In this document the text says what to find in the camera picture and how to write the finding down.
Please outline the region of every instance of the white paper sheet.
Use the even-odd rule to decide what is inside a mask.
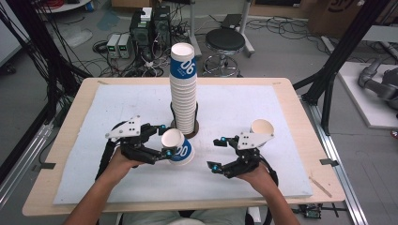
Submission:
[[[114,188],[108,203],[220,200],[261,197],[246,182],[214,174],[207,161],[222,164],[237,159],[232,147],[217,147],[214,139],[249,131],[252,120],[267,119],[275,138],[262,155],[279,175],[285,197],[308,197],[313,191],[272,86],[197,86],[199,133],[192,139],[195,157],[186,166],[167,160],[130,170]],[[102,85],[74,144],[54,204],[78,203],[94,182],[107,140],[104,135],[120,121],[141,115],[142,123],[169,126],[170,87],[167,85]],[[161,149],[161,138],[145,145]]]

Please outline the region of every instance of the human hand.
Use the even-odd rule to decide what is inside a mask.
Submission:
[[[130,160],[123,156],[120,147],[117,147],[111,161],[99,179],[115,186],[126,176],[131,167],[142,164],[144,164],[144,162]]]
[[[252,172],[246,172],[237,176],[237,178],[247,181],[256,191],[263,195],[270,192],[271,189],[278,188],[269,175],[266,165],[262,162]]]

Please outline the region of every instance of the black clamp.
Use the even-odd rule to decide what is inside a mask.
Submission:
[[[319,161],[322,165],[330,165],[331,167],[340,165],[337,160],[331,160],[331,158],[319,159]]]

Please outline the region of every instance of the cardboard box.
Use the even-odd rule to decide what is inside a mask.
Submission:
[[[113,8],[149,8],[154,7],[157,0],[112,0]]]
[[[308,19],[312,34],[340,38],[362,7],[360,0],[317,1]]]
[[[256,5],[298,7],[300,0],[255,0]]]
[[[299,7],[281,7],[251,4],[249,15],[251,16],[280,16],[288,18],[308,18],[309,13],[301,10]]]
[[[390,0],[390,2],[387,4],[387,6],[384,8],[384,10],[381,12],[380,16],[378,16],[376,23],[379,24],[383,21],[384,17],[390,12],[394,4],[396,3],[396,0]],[[398,7],[395,8],[395,10],[392,12],[392,14],[388,17],[388,19],[385,21],[386,24],[392,23],[395,18],[398,17]]]
[[[310,12],[314,9],[317,0],[301,0],[299,8],[305,12]]]

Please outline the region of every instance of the stack of paper cups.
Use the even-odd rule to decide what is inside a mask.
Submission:
[[[196,111],[196,61],[191,44],[173,45],[170,86],[175,125],[183,134],[194,132]]]

